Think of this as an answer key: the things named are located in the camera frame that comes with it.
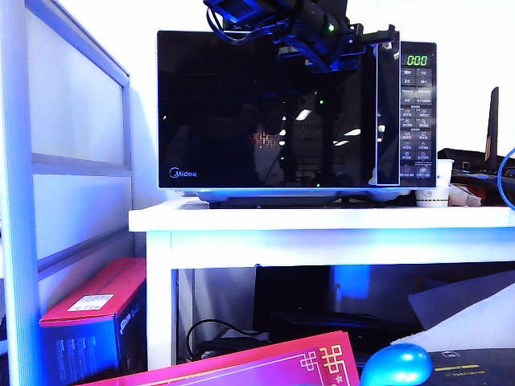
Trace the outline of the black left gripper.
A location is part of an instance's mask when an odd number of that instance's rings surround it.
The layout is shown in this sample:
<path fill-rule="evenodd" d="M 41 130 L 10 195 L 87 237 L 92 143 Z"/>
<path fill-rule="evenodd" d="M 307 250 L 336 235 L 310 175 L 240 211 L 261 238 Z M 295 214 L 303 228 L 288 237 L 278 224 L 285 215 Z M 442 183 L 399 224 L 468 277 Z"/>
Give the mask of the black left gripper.
<path fill-rule="evenodd" d="M 386 30 L 364 33 L 361 41 L 378 42 L 370 44 L 374 51 L 392 51 L 396 34 L 396 27 L 390 24 Z M 325 22 L 308 39 L 308 47 L 309 68 L 318 73 L 352 69 L 356 67 L 352 64 L 355 56 L 364 51 L 357 42 L 356 30 L 345 22 Z"/>

